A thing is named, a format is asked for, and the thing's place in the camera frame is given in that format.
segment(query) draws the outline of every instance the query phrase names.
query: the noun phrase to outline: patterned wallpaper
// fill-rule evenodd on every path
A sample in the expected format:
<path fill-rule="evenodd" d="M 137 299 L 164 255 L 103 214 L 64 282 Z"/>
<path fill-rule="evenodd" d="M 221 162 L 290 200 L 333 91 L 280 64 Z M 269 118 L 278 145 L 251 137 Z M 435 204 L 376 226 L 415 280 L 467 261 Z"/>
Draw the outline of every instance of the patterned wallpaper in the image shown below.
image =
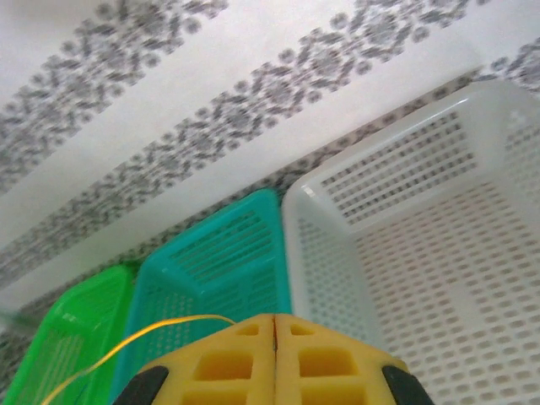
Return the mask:
<path fill-rule="evenodd" d="M 329 15 L 329 29 L 314 28 L 283 46 L 271 62 L 197 113 L 180 121 L 87 190 L 0 247 L 0 288 L 58 257 L 128 213 L 178 186 L 292 116 L 325 103 L 332 93 L 369 78 L 435 32 L 482 13 L 488 0 L 356 0 L 352 12 Z M 100 5 L 92 19 L 43 64 L 0 112 L 0 195 L 10 193 L 92 120 L 137 86 L 190 35 L 232 7 L 224 0 L 142 1 Z M 42 317 L 71 285 L 111 264 L 142 259 L 174 235 L 249 192 L 272 187 L 283 197 L 303 174 L 333 155 L 374 135 L 399 118 L 439 100 L 473 80 L 510 80 L 540 93 L 540 38 L 499 55 L 479 72 L 457 78 L 363 125 L 323 148 L 268 175 L 209 208 L 28 304 L 23 312 Z M 0 335 L 0 401 L 14 376 L 28 337 Z"/>

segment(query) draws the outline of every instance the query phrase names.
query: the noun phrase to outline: yellow wire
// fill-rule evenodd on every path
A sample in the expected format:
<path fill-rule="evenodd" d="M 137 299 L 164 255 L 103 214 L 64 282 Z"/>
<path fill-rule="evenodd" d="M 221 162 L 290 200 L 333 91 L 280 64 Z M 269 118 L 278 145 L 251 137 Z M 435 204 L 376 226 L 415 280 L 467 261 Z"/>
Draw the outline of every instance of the yellow wire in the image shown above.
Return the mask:
<path fill-rule="evenodd" d="M 201 319 L 220 319 L 221 321 L 225 321 L 230 323 L 231 325 L 234 325 L 235 322 L 230 320 L 229 318 L 226 318 L 225 316 L 221 315 L 191 315 L 191 316 L 183 316 L 182 318 L 171 318 L 171 319 L 165 319 L 164 321 L 155 322 L 152 325 L 148 325 L 147 327 L 144 327 L 138 332 L 135 332 L 130 337 L 125 338 L 120 343 L 118 343 L 114 348 L 111 349 L 109 353 L 107 353 L 105 356 L 103 356 L 101 359 L 99 359 L 95 364 L 91 365 L 89 368 L 80 370 L 78 373 L 72 375 L 67 380 L 65 380 L 62 384 L 57 386 L 48 396 L 43 400 L 41 405 L 49 405 L 52 400 L 57 397 L 57 395 L 66 389 L 72 382 L 77 380 L 79 377 L 82 377 L 83 375 L 87 375 L 103 365 L 106 361 L 111 359 L 112 356 L 117 354 L 120 350 L 125 348 L 129 343 L 133 342 L 134 340 L 139 339 L 141 336 L 146 335 L 149 332 L 152 332 L 155 329 L 158 329 L 160 327 L 167 327 L 169 325 L 177 325 L 179 323 L 185 323 L 185 322 L 191 322 L 191 321 L 198 321 Z"/>

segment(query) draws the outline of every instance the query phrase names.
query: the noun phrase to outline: teal plastic basket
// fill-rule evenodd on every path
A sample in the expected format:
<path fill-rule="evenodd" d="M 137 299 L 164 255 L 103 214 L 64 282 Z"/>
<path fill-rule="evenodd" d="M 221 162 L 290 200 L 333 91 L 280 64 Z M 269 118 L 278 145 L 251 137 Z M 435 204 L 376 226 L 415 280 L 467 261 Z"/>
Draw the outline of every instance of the teal plastic basket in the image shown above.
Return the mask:
<path fill-rule="evenodd" d="M 143 263 L 125 336 L 163 319 L 219 314 L 242 321 L 290 313 L 278 199 L 253 192 L 178 235 Z M 206 320 L 163 327 L 119 353 L 111 402 L 149 361 L 227 327 Z"/>

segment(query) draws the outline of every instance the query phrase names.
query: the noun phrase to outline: green plastic basket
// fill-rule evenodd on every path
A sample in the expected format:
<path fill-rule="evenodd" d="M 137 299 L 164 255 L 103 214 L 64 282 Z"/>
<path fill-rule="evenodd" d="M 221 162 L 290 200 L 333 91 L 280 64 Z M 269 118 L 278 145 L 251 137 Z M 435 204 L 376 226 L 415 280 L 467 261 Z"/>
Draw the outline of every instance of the green plastic basket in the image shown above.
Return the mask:
<path fill-rule="evenodd" d="M 3 405 L 40 404 L 120 342 L 134 274 L 135 267 L 114 266 L 64 293 L 43 319 Z M 52 404 L 106 404 L 115 360 L 76 380 Z"/>
<path fill-rule="evenodd" d="M 220 314 L 243 321 L 290 313 L 278 198 L 253 192 L 182 232 L 141 266 L 125 335 L 163 319 Z M 149 361 L 227 327 L 197 321 L 163 327 L 118 354 L 110 402 Z"/>

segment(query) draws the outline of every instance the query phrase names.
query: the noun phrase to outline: white plastic basket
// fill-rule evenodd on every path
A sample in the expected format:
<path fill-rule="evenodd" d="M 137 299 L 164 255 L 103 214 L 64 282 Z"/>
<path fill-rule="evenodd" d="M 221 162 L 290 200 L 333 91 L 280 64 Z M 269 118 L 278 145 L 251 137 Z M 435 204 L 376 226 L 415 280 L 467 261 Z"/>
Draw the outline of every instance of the white plastic basket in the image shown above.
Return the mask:
<path fill-rule="evenodd" d="M 540 404 L 540 103 L 473 84 L 298 180 L 296 315 L 403 358 L 435 403 Z"/>

